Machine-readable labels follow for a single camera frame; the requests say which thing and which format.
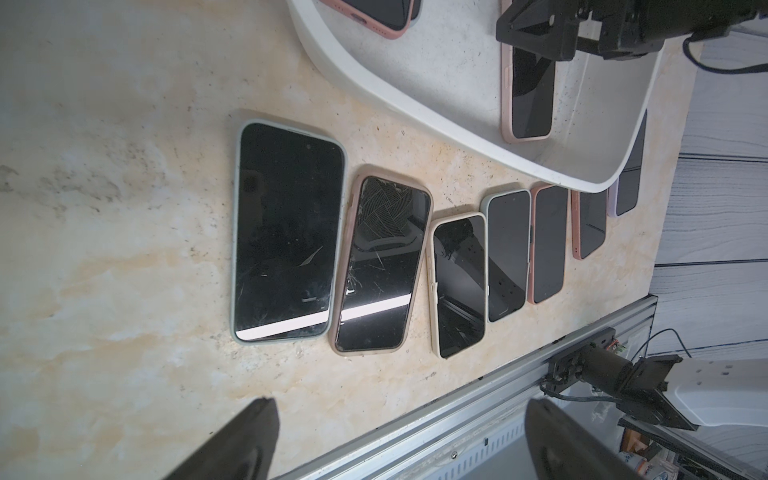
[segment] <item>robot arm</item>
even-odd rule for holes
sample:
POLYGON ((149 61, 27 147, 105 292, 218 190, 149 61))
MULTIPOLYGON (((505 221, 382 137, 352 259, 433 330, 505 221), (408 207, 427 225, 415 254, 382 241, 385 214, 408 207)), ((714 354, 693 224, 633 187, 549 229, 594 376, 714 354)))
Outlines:
POLYGON ((613 335, 613 329, 606 329, 553 357, 542 391, 559 396, 581 380, 610 395, 622 412, 653 425, 768 427, 768 359, 665 355, 633 364, 610 348, 613 335))
POLYGON ((723 37, 758 15, 768 15, 768 0, 514 0, 496 22, 496 39, 554 61, 577 50, 627 59, 661 50, 667 38, 723 37), (589 18, 602 24, 599 40, 578 36, 589 18))

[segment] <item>table surface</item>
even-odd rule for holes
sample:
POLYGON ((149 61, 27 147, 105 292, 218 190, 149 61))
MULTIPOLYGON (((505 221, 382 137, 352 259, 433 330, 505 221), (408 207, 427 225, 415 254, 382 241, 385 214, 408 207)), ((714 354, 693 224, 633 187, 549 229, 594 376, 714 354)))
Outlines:
POLYGON ((244 120, 323 129, 350 177, 424 182, 435 218, 535 179, 330 85, 278 0, 31 0, 0 19, 2 478, 158 478, 260 396, 280 410, 278 475, 648 292, 694 83, 680 42, 651 95, 638 205, 586 260, 567 255, 558 295, 441 360, 422 269, 405 345, 345 358, 326 337, 230 338, 244 120))

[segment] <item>phone case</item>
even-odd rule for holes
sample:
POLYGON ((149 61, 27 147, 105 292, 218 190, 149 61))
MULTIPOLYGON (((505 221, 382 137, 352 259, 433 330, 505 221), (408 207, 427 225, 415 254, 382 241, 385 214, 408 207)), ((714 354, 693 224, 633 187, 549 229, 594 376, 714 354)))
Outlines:
MULTIPOLYGON (((429 236, 427 237, 427 284, 429 285, 429 318, 430 323, 432 324, 432 351, 440 359, 444 358, 440 355, 440 329, 438 328, 437 317, 437 273, 435 271, 435 242, 433 238, 435 236, 435 230, 437 230, 437 227, 440 225, 470 217, 482 217, 483 223, 485 224, 485 245, 483 246, 485 248, 485 312, 483 315, 485 316, 485 323, 488 324, 488 218, 482 212, 470 212, 468 214, 452 215, 450 217, 435 220, 429 227, 429 236)), ((462 352, 471 349, 473 346, 462 350, 462 352)))
POLYGON ((617 178, 614 183, 611 184, 611 186, 608 188, 608 216, 612 218, 617 218, 618 215, 616 214, 616 203, 619 200, 619 179, 617 178))
MULTIPOLYGON (((554 185, 546 184, 546 185, 540 185, 538 187, 533 187, 531 189, 531 252, 529 253, 530 262, 528 263, 528 302, 533 303, 534 305, 538 305, 541 302, 545 302, 546 300, 549 300, 549 298, 552 298, 551 296, 545 300, 542 300, 541 302, 535 302, 534 301, 534 286, 536 285, 534 283, 534 274, 536 272, 536 265, 535 265, 535 253, 536 253, 536 196, 538 193, 545 188, 552 188, 554 185)), ((563 264, 563 274, 565 274, 565 264, 563 264)))
POLYGON ((367 27, 370 30, 375 31, 382 37, 388 38, 389 40, 394 40, 396 38, 402 37, 402 34, 406 33, 406 30, 408 30, 408 27, 411 24, 411 12, 413 11, 413 0, 411 0, 411 5, 408 8, 408 20, 406 21, 406 26, 403 27, 402 30, 392 30, 390 27, 385 26, 378 20, 375 20, 373 17, 370 17, 367 14, 358 10, 357 8, 352 7, 350 4, 344 2, 343 0, 320 0, 320 1, 328 5, 329 7, 334 8, 335 10, 340 12, 342 15, 351 18, 355 22, 361 24, 364 27, 367 27))
MULTIPOLYGON (((502 0, 502 13, 512 4, 512 0, 502 0)), ((524 141, 544 140, 550 134, 542 137, 517 138, 512 130, 512 46, 505 43, 502 46, 502 137, 508 144, 524 141)))
MULTIPOLYGON (((533 203, 531 201, 531 191, 529 189, 527 189, 527 188, 518 188, 518 189, 515 189, 515 190, 507 190, 505 192, 501 192, 501 193, 498 193, 498 194, 490 194, 490 195, 486 196, 484 199, 482 199, 482 202, 480 203, 480 211, 483 213, 483 215, 485 215, 485 222, 486 222, 485 229, 486 230, 488 230, 490 228, 490 226, 488 225, 488 209, 489 209, 489 207, 491 205, 491 201, 494 198, 503 197, 503 196, 509 195, 509 194, 516 194, 518 192, 527 192, 528 193, 528 201, 530 202, 529 204, 531 206, 533 206, 533 203)), ((525 276, 525 295, 526 295, 526 298, 528 298, 527 297, 527 295, 528 295, 528 278, 529 278, 529 276, 531 274, 531 249, 530 249, 530 246, 531 246, 531 209, 529 208, 528 209, 528 249, 525 251, 526 261, 528 262, 528 274, 525 276)))
POLYGON ((331 307, 328 309, 328 321, 326 322, 326 328, 322 332, 317 333, 316 335, 303 336, 300 338, 287 338, 287 339, 242 340, 237 337, 237 334, 235 332, 235 280, 236 280, 235 275, 237 271, 237 215, 238 215, 238 206, 239 206, 238 203, 240 201, 240 195, 239 195, 240 192, 238 191, 237 186, 240 185, 240 144, 241 144, 241 139, 243 137, 243 131, 248 125, 251 125, 251 124, 269 125, 270 127, 281 128, 283 130, 292 131, 297 134, 306 135, 307 137, 318 138, 320 140, 328 141, 335 145, 338 145, 338 147, 341 149, 342 154, 344 156, 344 181, 342 182, 342 193, 341 193, 341 204, 340 204, 341 208, 339 208, 339 229, 336 231, 336 254, 335 254, 336 262, 335 262, 335 266, 333 267, 333 278, 336 278, 338 276, 339 253, 341 251, 341 244, 342 244, 342 231, 343 231, 343 221, 344 221, 343 213, 344 213, 344 205, 346 204, 346 184, 347 184, 346 150, 344 146, 341 145, 341 143, 325 135, 313 133, 311 131, 306 131, 306 130, 303 130, 302 128, 298 128, 290 125, 279 124, 274 121, 269 121, 262 118, 254 118, 253 120, 249 120, 245 122, 243 126, 240 127, 240 129, 237 131, 237 140, 236 140, 237 150, 235 153, 235 176, 234 176, 235 188, 233 192, 234 199, 233 199, 233 214, 232 214, 232 218, 233 218, 233 222, 232 222, 233 223, 233 226, 232 226, 232 284, 231 284, 232 293, 230 295, 231 297, 230 298, 230 333, 232 334, 232 338, 235 340, 235 342, 238 342, 242 345, 256 345, 256 344, 263 345, 266 343, 297 342, 305 339, 315 339, 319 336, 326 334, 328 332, 328 329, 330 328, 331 319, 332 319, 331 314, 333 312, 333 304, 335 301, 335 298, 334 298, 334 293, 336 290, 335 288, 331 289, 331 294, 329 298, 329 304, 331 307))
POLYGON ((581 245, 581 195, 571 190, 571 243, 576 260, 583 260, 579 246, 581 245))
POLYGON ((333 314, 331 316, 331 322, 330 322, 330 331, 329 331, 329 339, 331 348, 334 352, 338 353, 341 356, 358 356, 358 355, 373 355, 377 353, 392 353, 396 350, 400 349, 400 347, 403 346, 403 344, 408 339, 408 330, 411 325, 411 315, 413 313, 413 303, 416 298, 416 286, 419 283, 419 275, 421 275, 422 272, 422 261, 424 260, 424 247, 426 238, 422 242, 422 248, 419 251, 419 265, 416 268, 416 280, 413 283, 413 292, 411 294, 411 302, 408 305, 408 318, 406 319, 406 331, 402 336, 402 342, 400 345, 393 349, 382 349, 382 350, 361 350, 356 352, 343 352, 336 348, 336 334, 339 332, 339 322, 341 320, 341 307, 342 307, 342 301, 344 300, 344 295, 341 294, 341 292, 344 292, 346 288, 346 274, 347 270, 349 269, 349 252, 352 249, 352 237, 355 233, 355 223, 357 218, 357 207, 360 202, 360 189, 362 188, 362 183, 367 177, 378 177, 382 178, 384 180, 390 180, 393 182, 396 182, 398 184, 406 185, 407 187, 415 188, 418 190, 421 190, 429 196, 429 213, 427 214, 427 220, 426 224, 429 225, 432 222, 432 205, 434 204, 434 200, 432 199, 432 193, 425 187, 424 185, 421 185, 417 180, 407 177, 405 175, 397 174, 395 172, 384 170, 381 167, 376 167, 374 165, 364 165, 362 166, 357 173, 357 176, 355 177, 355 181, 352 184, 352 197, 349 200, 349 206, 347 207, 347 215, 346 215, 346 224, 344 225, 344 231, 343 236, 341 239, 341 250, 339 252, 339 261, 337 263, 337 269, 336 269, 336 285, 333 288, 334 293, 336 295, 333 297, 333 314))

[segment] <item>smartphone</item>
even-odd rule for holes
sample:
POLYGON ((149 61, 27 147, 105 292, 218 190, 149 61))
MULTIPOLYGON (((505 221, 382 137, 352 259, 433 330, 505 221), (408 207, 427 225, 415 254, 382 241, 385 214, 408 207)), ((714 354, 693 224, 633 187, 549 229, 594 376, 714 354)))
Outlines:
POLYGON ((488 256, 485 215, 455 215, 429 229, 429 312, 432 351, 447 359, 485 335, 488 256))
POLYGON ((422 12, 422 0, 413 0, 413 8, 411 8, 411 26, 419 19, 419 13, 422 12))
MULTIPOLYGON (((502 0, 502 13, 511 0, 502 0)), ((552 130, 555 62, 502 43, 502 137, 541 140, 552 130)))
POLYGON ((648 112, 645 112, 627 163, 624 165, 619 178, 608 188, 608 215, 611 217, 620 217, 637 206, 637 198, 640 196, 640 172, 643 165, 645 122, 647 119, 648 112))
POLYGON ((605 242, 607 190, 586 194, 571 190, 571 232, 576 260, 583 260, 605 242))
POLYGON ((338 354, 394 352, 405 342, 431 214, 432 197, 415 180, 361 170, 336 281, 331 344, 338 354))
POLYGON ((406 32, 413 10, 413 0, 320 1, 390 40, 406 32))
POLYGON ((346 153, 265 120, 241 130, 235 160, 230 327, 243 343, 327 331, 341 237, 346 153))
POLYGON ((480 211, 488 221, 488 320, 525 305, 531 248, 531 192, 488 195, 480 211))
POLYGON ((567 189, 557 185, 531 189, 531 303, 541 303, 563 288, 567 221, 567 189))

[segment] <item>cracked phone screen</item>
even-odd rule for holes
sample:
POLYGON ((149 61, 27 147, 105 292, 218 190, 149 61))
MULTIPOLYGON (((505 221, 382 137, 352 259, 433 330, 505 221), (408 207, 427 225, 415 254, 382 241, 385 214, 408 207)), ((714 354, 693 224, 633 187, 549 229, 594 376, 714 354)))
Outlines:
POLYGON ((549 135, 555 63, 522 48, 512 49, 512 133, 515 138, 549 135))
POLYGON ((339 145, 265 124, 240 138, 234 330, 245 341, 322 333, 339 236, 339 145))
POLYGON ((440 356, 447 359, 485 335, 485 219, 438 225, 432 241, 440 356))
POLYGON ((423 190, 378 177, 362 182, 335 340, 340 352, 402 344, 431 203, 423 190))

